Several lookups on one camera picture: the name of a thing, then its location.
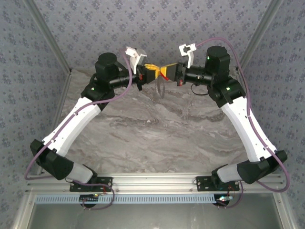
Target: wall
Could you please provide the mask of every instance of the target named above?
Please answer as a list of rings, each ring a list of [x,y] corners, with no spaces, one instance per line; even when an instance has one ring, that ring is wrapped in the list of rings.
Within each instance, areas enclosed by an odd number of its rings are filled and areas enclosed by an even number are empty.
[[[30,143],[49,131],[65,81],[22,0],[0,1],[0,228],[22,197]]]
[[[246,67],[253,109],[278,149],[286,150],[290,201],[305,228],[305,3],[285,1]]]
[[[242,56],[268,0],[35,0],[72,68],[103,52],[141,47],[147,61],[182,61],[178,46],[222,36]],[[203,64],[195,58],[195,64]]]

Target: cable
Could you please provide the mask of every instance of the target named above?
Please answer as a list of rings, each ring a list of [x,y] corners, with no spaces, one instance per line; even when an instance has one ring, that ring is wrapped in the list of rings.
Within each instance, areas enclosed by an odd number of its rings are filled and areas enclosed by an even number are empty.
[[[250,91],[249,91],[249,86],[247,84],[247,81],[246,81],[246,78],[244,76],[244,72],[243,72],[243,69],[241,67],[241,64],[238,60],[238,57],[237,57],[237,53],[236,51],[234,50],[234,47],[230,44],[230,42],[225,39],[225,38],[222,38],[222,37],[213,37],[213,38],[209,38],[203,42],[200,42],[199,44],[196,45],[196,47],[199,47],[207,42],[210,42],[210,41],[215,41],[215,40],[220,40],[220,41],[223,41],[225,42],[229,47],[230,49],[232,50],[233,54],[234,54],[234,58],[236,59],[236,62],[237,62],[237,66],[239,68],[239,71],[240,71],[240,74],[242,76],[242,79],[243,79],[243,82],[244,82],[244,85],[245,85],[245,88],[246,88],[246,99],[247,99],[247,116],[248,116],[248,120],[249,120],[249,123],[255,133],[255,135],[257,136],[257,138],[260,140],[260,142],[263,144],[264,148],[266,150],[268,150],[268,152],[274,157],[274,159],[278,162],[278,164],[280,165],[280,167],[283,169],[284,173],[285,173],[285,176],[286,176],[286,186],[283,188],[283,189],[280,189],[280,190],[277,190],[277,189],[274,189],[274,188],[270,188],[268,187],[267,185],[263,184],[262,182],[260,181],[257,181],[257,183],[259,183],[261,186],[263,186],[264,188],[272,191],[272,192],[285,192],[288,190],[289,186],[290,186],[290,177],[289,177],[289,173],[287,171],[287,169],[285,168],[285,166],[283,165],[283,163],[281,162],[281,160],[275,155],[274,152],[272,152],[272,150],[268,147],[268,145],[264,142],[264,140],[262,139],[262,137],[259,135],[259,133],[257,132],[257,129],[255,128],[254,124],[253,124],[253,121],[252,121],[252,118],[250,116],[250,107],[251,107],[251,99],[250,99]]]
[[[57,138],[57,136],[59,135],[59,133],[65,128],[65,126],[74,118],[74,116],[76,116],[82,109],[86,108],[87,106],[90,105],[96,105],[96,104],[104,104],[104,103],[109,103],[109,102],[113,102],[117,99],[122,98],[124,95],[126,95],[126,93],[129,91],[131,85],[132,85],[132,69],[130,67],[129,61],[127,60],[126,56],[125,56],[125,52],[124,50],[120,50],[121,55],[123,56],[123,59],[125,60],[126,64],[127,64],[127,68],[128,68],[128,73],[129,73],[129,82],[127,85],[127,88],[125,89],[125,91],[120,94],[117,97],[114,97],[112,99],[107,99],[107,100],[100,100],[100,101],[96,101],[96,102],[92,102],[92,103],[88,103],[85,104],[84,106],[80,107],[78,110],[75,111],[74,114],[72,114],[66,122],[64,122],[64,124],[59,128],[59,130],[56,132],[56,134],[53,136],[53,138],[47,142],[41,149],[40,151],[33,157],[33,159],[31,160],[31,162],[29,163],[27,169],[25,170],[24,173],[24,179],[26,180],[36,180],[36,179],[44,179],[44,178],[51,178],[53,176],[44,176],[44,177],[28,177],[28,174],[30,172],[31,167],[33,166],[33,164],[35,163],[36,159],[40,156],[40,154],[43,153],[43,151],[51,144],[52,141],[55,141],[55,139]]]
[[[113,190],[113,188],[112,188],[111,186],[109,186],[109,185],[106,185],[106,184],[85,184],[85,183],[79,182],[79,181],[77,181],[77,180],[74,180],[73,182],[75,182],[75,183],[77,183],[77,184],[79,184],[79,185],[84,185],[84,186],[103,186],[103,187],[107,187],[107,188],[109,188],[109,189],[111,190],[111,192],[112,192],[112,199],[111,199],[110,203],[107,204],[106,206],[103,206],[103,207],[100,207],[100,208],[86,208],[84,204],[85,204],[85,202],[87,201],[87,199],[86,199],[86,198],[83,199],[83,200],[82,200],[82,206],[83,206],[84,209],[87,209],[87,210],[102,210],[102,209],[106,209],[106,208],[109,208],[109,207],[113,204],[113,202],[114,202],[114,200],[115,200],[115,193],[114,193],[114,190]]]
[[[221,208],[234,208],[235,206],[237,206],[237,205],[240,203],[240,201],[242,201],[243,196],[244,196],[244,187],[243,187],[243,184],[242,184],[241,181],[240,181],[239,183],[240,183],[240,188],[241,188],[241,191],[242,191],[242,192],[241,192],[241,194],[240,194],[240,196],[239,196],[237,202],[236,202],[235,204],[233,204],[233,205],[227,206],[227,205],[225,205],[224,203],[222,203],[221,201],[216,201],[217,203],[224,205],[224,207],[221,207],[221,206],[220,206]]]
[[[197,86],[196,84],[192,84],[192,86],[191,86],[191,91],[195,94],[195,95],[208,95],[209,93],[204,93],[204,94],[197,94],[197,93],[195,93],[194,91],[193,91],[193,86]]]

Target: yellow object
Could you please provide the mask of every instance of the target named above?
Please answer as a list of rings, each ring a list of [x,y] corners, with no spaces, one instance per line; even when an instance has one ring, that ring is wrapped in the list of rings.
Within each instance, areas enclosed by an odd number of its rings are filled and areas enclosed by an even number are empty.
[[[161,71],[162,75],[164,75],[166,77],[166,68],[169,66],[175,65],[175,64],[177,64],[177,63],[171,63],[171,64],[161,67],[160,71]]]
[[[151,64],[151,63],[146,63],[145,68],[149,69],[149,70],[155,70],[156,72],[156,79],[159,77],[160,75],[160,67],[158,67],[157,65]]]

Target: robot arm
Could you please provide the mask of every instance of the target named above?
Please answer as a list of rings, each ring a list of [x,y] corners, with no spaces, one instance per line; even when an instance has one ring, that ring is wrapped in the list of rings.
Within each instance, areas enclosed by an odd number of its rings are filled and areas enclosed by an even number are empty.
[[[209,96],[229,117],[237,130],[248,156],[248,160],[245,162],[224,165],[212,171],[211,179],[215,187],[237,180],[243,180],[251,184],[275,171],[279,164],[264,148],[248,121],[245,92],[239,82],[229,76],[230,55],[227,50],[220,46],[208,48],[205,67],[197,67],[190,66],[190,59],[193,62],[193,55],[190,53],[196,50],[195,48],[192,49],[192,47],[194,47],[194,44],[193,46],[180,46],[182,56],[189,56],[187,64],[174,63],[164,66],[161,68],[161,73],[170,80],[177,82],[177,86],[182,86],[186,82],[191,82],[195,85],[206,85]],[[275,152],[282,162],[286,161],[287,155],[285,151],[277,151],[276,147],[262,131],[252,111],[250,111],[250,116],[257,132],[268,147]]]
[[[137,84],[138,89],[141,90],[142,85],[156,79],[155,71],[140,65],[144,56],[146,56],[143,50],[127,47],[126,53],[131,55],[130,63],[134,73],[132,84]],[[81,97],[66,118],[43,141],[34,140],[30,145],[31,151],[35,156],[45,144],[50,142],[48,147],[37,158],[36,163],[58,180],[69,178],[82,183],[95,183],[97,174],[93,170],[70,161],[66,158],[66,155],[79,133],[106,107],[107,103],[91,104],[81,111],[78,110],[86,104],[111,99],[115,96],[115,88],[128,85],[128,71],[117,62],[113,53],[100,55],[95,64],[95,69],[96,74],[92,76],[90,83],[85,87]],[[73,121],[65,124],[73,115]]]

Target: marble surface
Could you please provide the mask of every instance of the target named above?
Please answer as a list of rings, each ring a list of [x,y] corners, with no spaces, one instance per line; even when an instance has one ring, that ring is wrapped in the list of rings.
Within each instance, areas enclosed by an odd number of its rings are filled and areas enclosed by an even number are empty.
[[[75,105],[94,70],[73,70],[63,119]],[[135,85],[109,103],[81,132],[67,158],[98,173],[211,172],[247,160],[230,120],[208,96],[194,95],[190,84],[156,83],[141,92]],[[204,86],[194,87],[204,93]]]

